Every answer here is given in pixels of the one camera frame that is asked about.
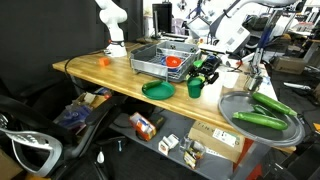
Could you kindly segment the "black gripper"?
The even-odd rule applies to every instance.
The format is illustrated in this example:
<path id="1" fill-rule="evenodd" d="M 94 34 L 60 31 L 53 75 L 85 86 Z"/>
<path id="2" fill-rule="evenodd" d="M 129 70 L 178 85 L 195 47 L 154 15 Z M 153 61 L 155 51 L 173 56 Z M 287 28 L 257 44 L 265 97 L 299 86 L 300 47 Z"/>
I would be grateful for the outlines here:
<path id="1" fill-rule="evenodd" d="M 221 62 L 222 60 L 216 56 L 208 56 L 199 69 L 197 67 L 190 68 L 188 77 L 204 76 L 207 78 L 206 81 L 208 84 L 213 84 L 219 78 L 219 73 L 215 71 Z"/>

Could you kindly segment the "white second robot arm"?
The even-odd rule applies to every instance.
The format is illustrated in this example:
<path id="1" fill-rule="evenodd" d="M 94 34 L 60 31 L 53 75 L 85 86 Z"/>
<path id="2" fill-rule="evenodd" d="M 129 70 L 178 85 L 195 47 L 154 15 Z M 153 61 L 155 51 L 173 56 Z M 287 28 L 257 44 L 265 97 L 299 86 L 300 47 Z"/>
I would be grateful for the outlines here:
<path id="1" fill-rule="evenodd" d="M 100 20 L 109 30 L 110 40 L 106 48 L 106 54 L 111 57 L 124 57 L 127 51 L 124 44 L 124 33 L 119 27 L 119 23 L 127 20 L 127 13 L 124 9 L 116 5 L 112 0 L 95 0 L 101 8 L 99 12 Z"/>

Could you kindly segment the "white active robot arm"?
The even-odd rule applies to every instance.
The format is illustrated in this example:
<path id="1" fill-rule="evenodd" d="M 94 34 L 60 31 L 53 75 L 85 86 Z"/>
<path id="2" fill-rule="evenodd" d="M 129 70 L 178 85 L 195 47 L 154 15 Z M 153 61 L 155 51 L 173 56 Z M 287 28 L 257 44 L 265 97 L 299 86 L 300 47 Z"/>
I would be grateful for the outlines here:
<path id="1" fill-rule="evenodd" d="M 245 42 L 249 40 L 250 32 L 243 27 L 243 21 L 240 21 L 237 17 L 237 11 L 243 6 L 249 3 L 262 4 L 264 6 L 271 6 L 273 8 L 287 7 L 292 5 L 297 0 L 236 0 L 224 9 L 219 17 L 210 23 L 209 26 L 209 40 L 207 44 L 200 44 L 199 48 L 205 51 L 218 52 L 225 54 L 227 52 L 235 53 Z M 268 21 L 262 37 L 258 43 L 256 52 L 254 53 L 253 60 L 250 63 L 250 75 L 258 76 L 261 73 L 259 64 L 262 58 L 262 50 L 268 40 L 275 23 Z"/>

